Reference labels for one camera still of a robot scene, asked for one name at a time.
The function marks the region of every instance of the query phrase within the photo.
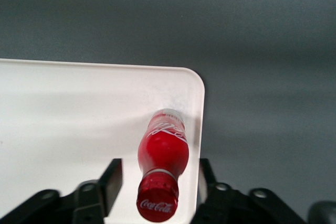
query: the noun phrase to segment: black clamp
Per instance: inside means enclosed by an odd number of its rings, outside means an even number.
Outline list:
[[[43,190],[2,219],[0,224],[104,224],[122,186],[122,160],[113,159],[99,180],[81,183],[71,194]]]

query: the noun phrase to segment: bottle label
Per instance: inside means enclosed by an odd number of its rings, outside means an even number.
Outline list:
[[[157,212],[171,212],[171,207],[173,204],[168,204],[166,202],[160,202],[160,203],[153,203],[150,202],[149,199],[144,199],[140,203],[140,207],[144,209],[154,210]]]
[[[158,132],[165,132],[167,134],[174,135],[182,141],[187,142],[184,130],[173,123],[162,121],[156,124],[153,127],[153,130],[147,135],[147,137],[149,137],[150,135],[155,135]]]

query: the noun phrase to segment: metal screw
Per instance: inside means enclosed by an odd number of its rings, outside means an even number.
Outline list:
[[[44,195],[42,195],[41,199],[49,199],[51,198],[52,196],[54,195],[54,192],[53,191],[50,191]]]
[[[254,191],[253,193],[258,198],[266,198],[267,197],[266,193],[264,191],[261,191],[261,190]]]
[[[82,191],[91,191],[92,189],[94,189],[94,185],[93,184],[89,184],[89,185],[86,185]]]
[[[219,183],[216,185],[216,188],[220,191],[226,191],[228,189],[227,185]]]

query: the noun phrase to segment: white tray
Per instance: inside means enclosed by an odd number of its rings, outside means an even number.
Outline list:
[[[43,189],[71,193],[123,158],[124,183],[106,223],[148,223],[136,209],[139,142],[152,114],[179,111],[190,148],[179,207],[197,195],[204,85],[192,70],[0,59],[0,217]]]

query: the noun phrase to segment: screw hole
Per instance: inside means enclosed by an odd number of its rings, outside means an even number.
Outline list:
[[[91,221],[92,220],[92,215],[85,216],[84,220],[87,221],[87,222]]]
[[[205,220],[205,221],[208,221],[208,220],[210,220],[210,216],[209,215],[203,215],[202,219]]]

